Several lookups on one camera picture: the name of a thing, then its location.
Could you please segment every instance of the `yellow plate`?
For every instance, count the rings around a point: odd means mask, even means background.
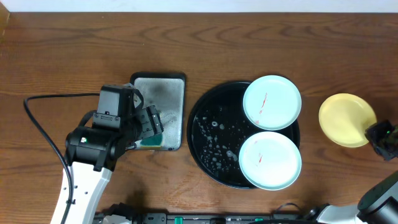
[[[333,142],[345,147],[359,147],[368,143],[365,130],[376,123],[376,115],[363,99],[340,93],[322,103],[319,123]]]

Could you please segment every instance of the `white wall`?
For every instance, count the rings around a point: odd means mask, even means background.
[[[398,0],[0,0],[10,12],[398,12]]]

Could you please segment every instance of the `wood grain surface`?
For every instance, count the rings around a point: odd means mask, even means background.
[[[276,192],[225,187],[197,167],[184,130],[176,152],[120,158],[99,211],[119,202],[178,213],[349,205],[398,169],[398,159],[384,162],[369,145],[336,145],[318,123],[321,103],[335,93],[358,95],[378,119],[398,123],[397,14],[13,13],[0,58],[0,223],[49,223],[62,181],[62,166],[22,100],[99,92],[138,71],[185,72],[185,114],[217,84],[285,75],[303,99],[301,175]],[[97,103],[91,96],[30,106],[64,151],[67,134]]]

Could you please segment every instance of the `black plate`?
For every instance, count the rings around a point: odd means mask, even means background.
[[[198,166],[212,179],[239,189],[256,188],[242,174],[239,150],[253,134],[264,131],[244,114],[242,101],[250,82],[230,82],[205,93],[193,107],[187,127],[187,140]],[[299,124],[276,131],[299,148]]]

